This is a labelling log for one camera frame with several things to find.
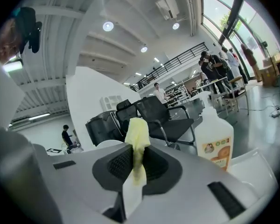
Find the black trash bin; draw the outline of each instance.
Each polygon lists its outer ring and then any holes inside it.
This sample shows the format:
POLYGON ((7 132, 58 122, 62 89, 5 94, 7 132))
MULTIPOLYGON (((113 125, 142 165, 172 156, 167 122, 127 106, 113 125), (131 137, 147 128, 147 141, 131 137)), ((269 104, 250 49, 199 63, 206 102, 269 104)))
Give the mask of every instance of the black trash bin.
POLYGON ((116 122, 115 111, 106 111, 89 120, 86 124, 88 134, 95 146, 105 140, 124 142, 116 122))

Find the chair backrest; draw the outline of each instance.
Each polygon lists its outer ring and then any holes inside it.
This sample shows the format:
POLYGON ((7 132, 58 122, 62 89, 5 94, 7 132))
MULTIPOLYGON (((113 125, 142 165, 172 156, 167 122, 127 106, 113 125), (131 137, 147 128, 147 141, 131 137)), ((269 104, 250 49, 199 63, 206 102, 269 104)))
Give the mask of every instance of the chair backrest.
POLYGON ((169 120, 169 113, 166 107, 156 96, 147 97, 134 103, 142 118, 146 121, 157 119, 164 124, 169 120))
POLYGON ((120 110, 117 110, 115 114, 119 121, 120 129, 123 134, 127 133, 127 130, 129 128, 130 119, 138 116, 137 109, 132 104, 129 106, 126 106, 120 110))
POLYGON ((128 99, 126 99, 116 105, 116 110, 121 110, 129 105, 131 105, 131 102, 128 99))

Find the power strip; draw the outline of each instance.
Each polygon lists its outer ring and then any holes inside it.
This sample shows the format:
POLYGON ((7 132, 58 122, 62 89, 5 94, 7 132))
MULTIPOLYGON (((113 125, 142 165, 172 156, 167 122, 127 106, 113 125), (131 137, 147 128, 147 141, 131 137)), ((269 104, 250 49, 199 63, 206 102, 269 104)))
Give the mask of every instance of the power strip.
POLYGON ((280 116, 280 110, 275 110, 275 111, 271 114, 271 116, 272 116, 273 118, 276 118, 276 117, 280 116))

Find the bottle label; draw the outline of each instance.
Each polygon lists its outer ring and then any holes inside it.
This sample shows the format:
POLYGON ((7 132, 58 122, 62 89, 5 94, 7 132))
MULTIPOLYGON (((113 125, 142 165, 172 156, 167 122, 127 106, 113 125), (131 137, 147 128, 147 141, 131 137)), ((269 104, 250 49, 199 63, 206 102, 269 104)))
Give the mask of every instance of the bottle label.
POLYGON ((231 137, 202 144, 203 157, 211 160, 223 170, 227 170, 230 159, 231 137))

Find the curved white wall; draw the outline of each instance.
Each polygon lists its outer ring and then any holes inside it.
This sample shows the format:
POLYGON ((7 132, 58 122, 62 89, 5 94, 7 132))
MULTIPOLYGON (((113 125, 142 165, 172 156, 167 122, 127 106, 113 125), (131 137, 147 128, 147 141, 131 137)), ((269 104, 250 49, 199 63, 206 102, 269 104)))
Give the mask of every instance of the curved white wall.
POLYGON ((85 124, 103 112, 99 101, 102 97, 121 95, 123 100, 129 99, 131 103, 140 99, 138 93, 117 81, 80 66, 77 66, 75 75, 66 77, 66 92, 71 119, 85 151, 95 148, 85 124))

